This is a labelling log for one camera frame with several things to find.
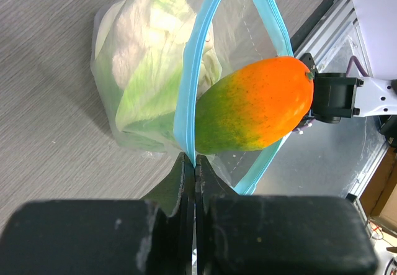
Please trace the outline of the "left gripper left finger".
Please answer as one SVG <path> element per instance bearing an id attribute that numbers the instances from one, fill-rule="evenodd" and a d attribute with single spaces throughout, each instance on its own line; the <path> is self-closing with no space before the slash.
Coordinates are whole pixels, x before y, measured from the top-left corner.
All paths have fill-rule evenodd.
<path id="1" fill-rule="evenodd" d="M 193 188 L 180 154 L 144 199 L 25 203 L 1 235 L 1 273 L 190 274 Z"/>

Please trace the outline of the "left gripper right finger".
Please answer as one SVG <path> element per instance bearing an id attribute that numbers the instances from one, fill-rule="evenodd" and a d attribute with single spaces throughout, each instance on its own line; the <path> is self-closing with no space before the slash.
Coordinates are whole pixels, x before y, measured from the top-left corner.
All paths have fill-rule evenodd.
<path id="1" fill-rule="evenodd" d="M 199 274 L 374 274 L 378 258 L 350 200 L 241 196 L 196 159 Z"/>

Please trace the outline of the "orange green mango toy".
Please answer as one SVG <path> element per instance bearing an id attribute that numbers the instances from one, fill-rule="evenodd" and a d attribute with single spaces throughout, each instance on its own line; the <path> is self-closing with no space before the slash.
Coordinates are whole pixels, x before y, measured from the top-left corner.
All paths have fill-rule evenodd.
<path id="1" fill-rule="evenodd" d="M 279 56 L 225 76 L 197 101 L 195 149 L 205 155 L 263 150 L 308 113 L 314 76 L 300 60 Z"/>

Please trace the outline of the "clear zip top bag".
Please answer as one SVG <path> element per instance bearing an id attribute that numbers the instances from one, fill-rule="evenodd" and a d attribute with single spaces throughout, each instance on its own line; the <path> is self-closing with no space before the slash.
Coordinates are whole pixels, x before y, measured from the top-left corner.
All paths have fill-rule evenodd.
<path id="1" fill-rule="evenodd" d="M 196 155 L 194 119 L 199 97 L 222 77 L 250 63 L 293 53 L 288 30 L 275 0 L 187 2 L 197 16 L 182 57 L 182 79 L 173 123 L 177 144 L 168 145 L 164 152 L 126 147 L 144 155 L 167 153 L 175 156 L 181 151 L 189 156 Z M 103 6 L 98 12 L 111 5 Z M 97 14 L 94 18 L 91 63 L 97 34 Z"/>

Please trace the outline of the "white cauliflower toy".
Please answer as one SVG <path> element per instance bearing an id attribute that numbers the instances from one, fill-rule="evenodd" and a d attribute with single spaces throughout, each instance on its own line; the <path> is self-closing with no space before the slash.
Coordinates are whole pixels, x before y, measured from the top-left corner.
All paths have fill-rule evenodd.
<path id="1" fill-rule="evenodd" d="M 196 12 L 187 0 L 121 0 L 98 12 L 92 70 L 133 97 L 176 96 Z"/>

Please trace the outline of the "green lettuce toy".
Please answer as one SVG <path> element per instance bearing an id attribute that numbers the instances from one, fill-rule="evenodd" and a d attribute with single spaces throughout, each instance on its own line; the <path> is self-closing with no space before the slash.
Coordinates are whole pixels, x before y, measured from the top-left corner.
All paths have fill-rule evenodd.
<path id="1" fill-rule="evenodd" d="M 164 152 L 177 144 L 173 123 L 182 79 L 181 50 L 135 53 L 103 48 L 91 68 L 120 145 Z"/>

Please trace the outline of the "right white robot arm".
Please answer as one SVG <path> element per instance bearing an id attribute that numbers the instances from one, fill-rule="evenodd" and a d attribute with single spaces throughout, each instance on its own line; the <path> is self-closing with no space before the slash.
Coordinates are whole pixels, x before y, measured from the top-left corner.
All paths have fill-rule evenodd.
<path id="1" fill-rule="evenodd" d="M 310 53 L 301 57 L 314 77 L 313 102 L 298 124 L 302 132 L 314 120 L 338 124 L 342 118 L 379 116 L 379 133 L 396 148 L 396 80 L 369 76 L 352 56 L 343 73 L 320 73 Z"/>

